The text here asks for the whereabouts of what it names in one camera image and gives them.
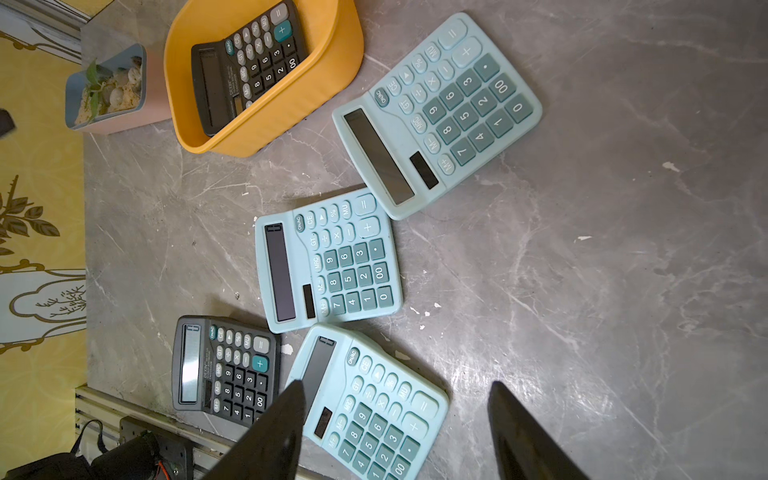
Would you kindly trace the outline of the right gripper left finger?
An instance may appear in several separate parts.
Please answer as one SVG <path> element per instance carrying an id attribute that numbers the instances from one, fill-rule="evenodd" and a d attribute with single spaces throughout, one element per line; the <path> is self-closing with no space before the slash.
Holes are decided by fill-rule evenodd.
<path id="1" fill-rule="evenodd" d="M 295 479 L 305 407 L 303 383 L 294 380 L 204 479 Z"/>

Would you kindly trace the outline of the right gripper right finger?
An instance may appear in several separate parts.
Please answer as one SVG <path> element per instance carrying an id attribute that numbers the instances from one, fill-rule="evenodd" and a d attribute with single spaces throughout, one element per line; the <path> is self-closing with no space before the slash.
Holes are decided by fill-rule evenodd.
<path id="1" fill-rule="evenodd" d="M 588 479 L 501 381 L 491 385 L 487 411 L 501 479 Z"/>

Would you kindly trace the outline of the black calculator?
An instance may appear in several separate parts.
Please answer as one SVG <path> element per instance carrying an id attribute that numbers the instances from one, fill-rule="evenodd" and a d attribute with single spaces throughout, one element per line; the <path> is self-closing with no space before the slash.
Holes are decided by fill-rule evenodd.
<path id="1" fill-rule="evenodd" d="M 278 396 L 280 338 L 222 316 L 184 315 L 172 354 L 172 403 L 244 427 Z"/>
<path id="2" fill-rule="evenodd" d="M 231 35 L 191 48 L 203 132 L 212 137 L 308 57 L 294 2 L 280 1 Z"/>

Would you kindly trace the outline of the blue calculator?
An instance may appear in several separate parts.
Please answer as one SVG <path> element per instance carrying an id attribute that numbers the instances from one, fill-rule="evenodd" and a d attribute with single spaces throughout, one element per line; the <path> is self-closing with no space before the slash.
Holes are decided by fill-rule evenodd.
<path id="1" fill-rule="evenodd" d="M 333 112 L 358 173 L 393 220 L 434 203 L 520 140 L 543 107 L 466 13 Z"/>
<path id="2" fill-rule="evenodd" d="M 403 305 L 391 220 L 368 188 L 260 217 L 254 239 L 273 333 L 388 316 Z"/>
<path id="3" fill-rule="evenodd" d="M 308 330 L 288 379 L 304 388 L 304 436 L 361 479 L 416 478 L 449 409 L 445 391 L 334 325 Z"/>

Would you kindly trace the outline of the yellow storage box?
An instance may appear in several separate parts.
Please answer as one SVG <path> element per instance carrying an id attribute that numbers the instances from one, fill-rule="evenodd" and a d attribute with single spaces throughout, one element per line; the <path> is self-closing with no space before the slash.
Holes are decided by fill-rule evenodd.
<path id="1" fill-rule="evenodd" d="M 178 141 L 251 156 L 345 89 L 363 51 L 352 1 L 189 1 L 164 52 Z"/>

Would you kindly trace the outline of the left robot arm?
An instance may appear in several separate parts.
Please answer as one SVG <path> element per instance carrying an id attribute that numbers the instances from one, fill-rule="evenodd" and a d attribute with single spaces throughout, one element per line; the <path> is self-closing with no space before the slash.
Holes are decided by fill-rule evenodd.
<path id="1" fill-rule="evenodd" d="M 10 470 L 7 479 L 192 479 L 193 445 L 182 436 L 149 423 L 125 417 L 120 421 L 120 440 L 112 449 L 104 443 L 104 424 L 98 426 L 100 455 L 92 460 L 80 453 L 80 434 L 70 451 Z"/>

